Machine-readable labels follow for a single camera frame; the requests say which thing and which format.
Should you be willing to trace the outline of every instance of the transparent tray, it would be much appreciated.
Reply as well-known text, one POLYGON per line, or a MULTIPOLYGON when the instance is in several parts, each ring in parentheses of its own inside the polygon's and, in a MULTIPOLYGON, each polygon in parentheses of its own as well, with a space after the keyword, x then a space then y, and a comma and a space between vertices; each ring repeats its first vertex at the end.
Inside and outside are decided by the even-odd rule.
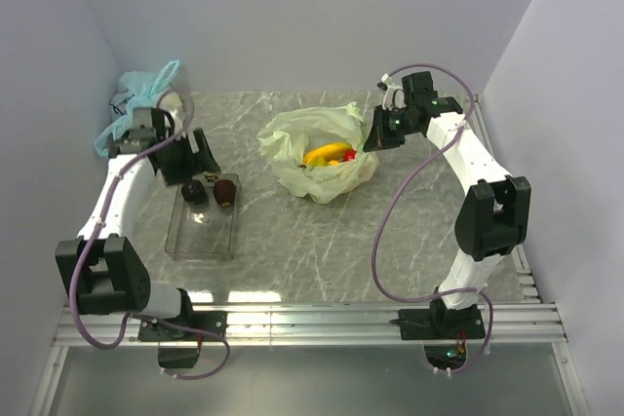
POLYGON ((236 219, 241 200, 237 174, 199 174, 194 177, 208 193, 208 207, 197 209, 184 201, 181 186, 175 192, 165 252, 174 261, 227 261, 233 258, 236 219), (234 204, 220 207, 213 195, 215 183, 229 179, 236 185, 234 204))

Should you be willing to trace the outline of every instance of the green plastic bag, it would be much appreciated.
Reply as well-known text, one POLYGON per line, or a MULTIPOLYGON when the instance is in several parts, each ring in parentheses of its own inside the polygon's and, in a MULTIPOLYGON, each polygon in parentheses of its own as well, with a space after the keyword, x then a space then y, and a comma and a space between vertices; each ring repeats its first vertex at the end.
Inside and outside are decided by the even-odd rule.
POLYGON ((293 195, 310 195, 319 204, 327 204, 366 182, 379 166, 373 153, 362 151, 366 123, 355 102, 282 112, 257 138, 260 155, 270 163, 280 183, 293 195), (354 161, 338 166, 303 166, 308 151, 337 141, 347 141, 357 151, 354 161))

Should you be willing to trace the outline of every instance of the yellow banana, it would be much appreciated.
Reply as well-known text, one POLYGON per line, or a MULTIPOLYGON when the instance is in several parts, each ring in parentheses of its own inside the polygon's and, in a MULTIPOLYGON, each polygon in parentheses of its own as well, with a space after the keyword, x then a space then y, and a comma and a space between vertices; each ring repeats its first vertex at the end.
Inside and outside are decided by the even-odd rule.
POLYGON ((344 154, 347 150, 351 149, 351 145, 346 141, 339 141, 337 143, 330 143, 329 145, 322 146, 315 150, 309 151, 303 157, 303 164, 309 165, 313 158, 318 156, 323 157, 325 161, 338 160, 342 161, 344 154))

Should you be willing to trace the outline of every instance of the marble table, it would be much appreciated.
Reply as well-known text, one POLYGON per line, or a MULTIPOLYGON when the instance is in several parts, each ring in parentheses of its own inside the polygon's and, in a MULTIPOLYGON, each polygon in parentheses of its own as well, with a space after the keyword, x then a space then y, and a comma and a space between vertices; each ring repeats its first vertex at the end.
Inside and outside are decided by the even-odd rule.
MULTIPOLYGON (((328 205, 292 196, 258 155, 257 132, 276 114, 356 101, 366 115, 380 95, 363 93, 194 94, 193 128, 202 127, 224 172, 241 179, 236 256, 229 262, 173 262, 165 252, 176 189, 157 178, 148 192, 133 243, 153 281, 193 291, 205 302, 285 303, 380 301, 371 279, 372 239, 392 196, 433 151, 421 135, 378 153, 373 178, 328 205)), ((379 249, 379 274, 393 292, 433 291, 457 252, 453 223, 463 195, 444 159, 417 177, 395 208, 379 249)), ((496 301, 523 299, 507 258, 488 282, 496 301)))

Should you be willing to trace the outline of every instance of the white wall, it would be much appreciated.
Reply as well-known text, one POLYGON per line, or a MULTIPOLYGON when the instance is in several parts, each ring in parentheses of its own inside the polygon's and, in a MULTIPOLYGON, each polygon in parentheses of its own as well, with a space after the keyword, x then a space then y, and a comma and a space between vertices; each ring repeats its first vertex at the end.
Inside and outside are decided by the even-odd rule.
POLYGON ((482 90, 529 1, 88 0, 124 69, 181 58, 195 90, 235 91, 370 89, 415 60, 482 90))
POLYGON ((120 70, 84 0, 0 0, 0 401, 25 414, 66 300, 54 252, 93 208, 120 70))
POLYGON ((533 0, 485 92, 533 196, 526 247, 597 415, 624 414, 624 2, 533 0))

